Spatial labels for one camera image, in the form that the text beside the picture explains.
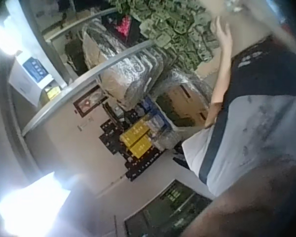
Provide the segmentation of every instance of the light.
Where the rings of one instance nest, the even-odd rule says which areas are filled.
[[[44,237],[70,191],[64,190],[50,173],[0,202],[5,229],[19,237]]]
[[[9,55],[14,55],[18,50],[22,50],[14,37],[10,36],[2,26],[0,26],[0,48]]]

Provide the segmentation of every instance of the framed picture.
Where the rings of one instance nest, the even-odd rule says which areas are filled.
[[[97,106],[107,100],[100,86],[96,85],[94,88],[86,92],[83,96],[74,102],[74,107],[83,118]]]

